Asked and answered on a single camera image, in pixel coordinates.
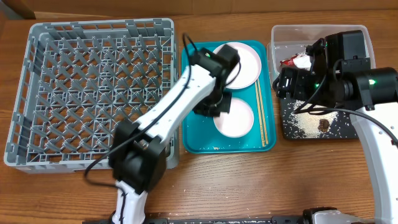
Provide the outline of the red wrapper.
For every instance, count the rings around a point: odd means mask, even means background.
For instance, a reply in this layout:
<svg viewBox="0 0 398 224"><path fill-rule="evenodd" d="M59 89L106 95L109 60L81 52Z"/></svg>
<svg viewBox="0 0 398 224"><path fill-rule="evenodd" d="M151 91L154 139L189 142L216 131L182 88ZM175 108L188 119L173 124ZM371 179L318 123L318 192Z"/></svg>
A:
<svg viewBox="0 0 398 224"><path fill-rule="evenodd" d="M306 55L306 54L305 54L305 53L295 54L295 55L291 56L291 58L287 58L287 59L281 60L281 61L280 61L280 64L281 64L281 65L286 65L286 66L293 66L293 65L294 65L293 59L294 59L295 57L297 57L298 55Z"/></svg>

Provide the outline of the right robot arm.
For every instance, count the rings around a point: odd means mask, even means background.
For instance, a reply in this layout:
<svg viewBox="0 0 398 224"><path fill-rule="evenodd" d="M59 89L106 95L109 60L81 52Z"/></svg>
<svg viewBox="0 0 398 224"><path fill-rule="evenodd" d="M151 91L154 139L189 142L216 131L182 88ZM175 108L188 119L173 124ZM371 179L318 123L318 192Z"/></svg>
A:
<svg viewBox="0 0 398 224"><path fill-rule="evenodd" d="M348 114L363 147L373 187L371 223L397 223L397 70L372 68L364 34L350 30L306 47L308 70L283 67L278 98L302 101L295 114Z"/></svg>

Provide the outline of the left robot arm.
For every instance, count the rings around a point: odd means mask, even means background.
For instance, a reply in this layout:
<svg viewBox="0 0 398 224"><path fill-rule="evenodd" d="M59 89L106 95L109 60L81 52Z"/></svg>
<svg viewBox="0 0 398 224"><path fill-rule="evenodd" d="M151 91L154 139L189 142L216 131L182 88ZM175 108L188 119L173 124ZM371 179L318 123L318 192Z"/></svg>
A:
<svg viewBox="0 0 398 224"><path fill-rule="evenodd" d="M170 138L190 112L218 117L230 111L232 94L225 88L240 64L238 51L224 44L217 53L202 48L188 60L180 80L150 111L134 122L120 122L115 130L109 152L118 188L113 223L145 221L147 195L167 168Z"/></svg>

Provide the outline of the white napkin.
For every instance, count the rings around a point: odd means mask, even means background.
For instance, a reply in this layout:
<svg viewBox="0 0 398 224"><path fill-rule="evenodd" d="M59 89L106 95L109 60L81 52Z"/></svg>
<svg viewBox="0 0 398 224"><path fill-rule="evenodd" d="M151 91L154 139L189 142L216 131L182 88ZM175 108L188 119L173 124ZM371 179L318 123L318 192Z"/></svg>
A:
<svg viewBox="0 0 398 224"><path fill-rule="evenodd" d="M312 66L311 56L298 55L293 59L293 63L299 69L310 70L310 67Z"/></svg>

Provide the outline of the brown food scrap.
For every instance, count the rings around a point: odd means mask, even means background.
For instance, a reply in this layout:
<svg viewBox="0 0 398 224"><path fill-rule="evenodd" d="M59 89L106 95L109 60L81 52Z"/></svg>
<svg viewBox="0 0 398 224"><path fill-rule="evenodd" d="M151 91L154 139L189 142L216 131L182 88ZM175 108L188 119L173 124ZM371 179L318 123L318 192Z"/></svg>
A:
<svg viewBox="0 0 398 224"><path fill-rule="evenodd" d="M319 125L318 125L318 130L325 133L329 130L330 127L330 122L327 119L320 119L319 120Z"/></svg>

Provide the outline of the large white plate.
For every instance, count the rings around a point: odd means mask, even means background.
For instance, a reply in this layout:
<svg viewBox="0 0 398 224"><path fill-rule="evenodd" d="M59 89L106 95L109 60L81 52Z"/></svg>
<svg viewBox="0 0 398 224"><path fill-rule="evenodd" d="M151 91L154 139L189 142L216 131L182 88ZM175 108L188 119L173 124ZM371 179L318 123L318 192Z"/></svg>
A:
<svg viewBox="0 0 398 224"><path fill-rule="evenodd" d="M227 42L229 46L238 51L240 65L235 66L227 78L227 88L240 90L251 86L261 74L261 58L249 45L241 42Z"/></svg>

